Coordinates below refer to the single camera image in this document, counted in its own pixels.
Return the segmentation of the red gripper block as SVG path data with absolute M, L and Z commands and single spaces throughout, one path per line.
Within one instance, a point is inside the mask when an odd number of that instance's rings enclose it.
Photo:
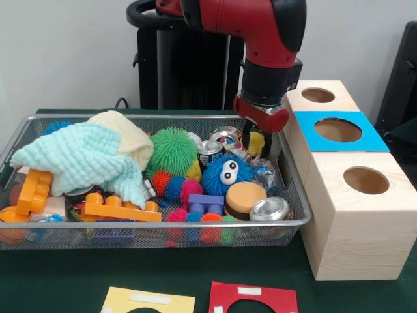
M 259 129 L 263 130 L 261 134 L 264 136 L 265 144 L 261 150 L 260 158 L 268 159 L 272 145 L 273 132 L 281 131 L 289 120 L 289 112 L 283 106 L 272 109 L 257 107 L 241 96 L 236 96 L 233 102 L 235 112 L 243 119 L 246 119 L 242 131 L 242 145 L 245 150 L 248 149 L 250 143 L 250 130 L 252 123 Z

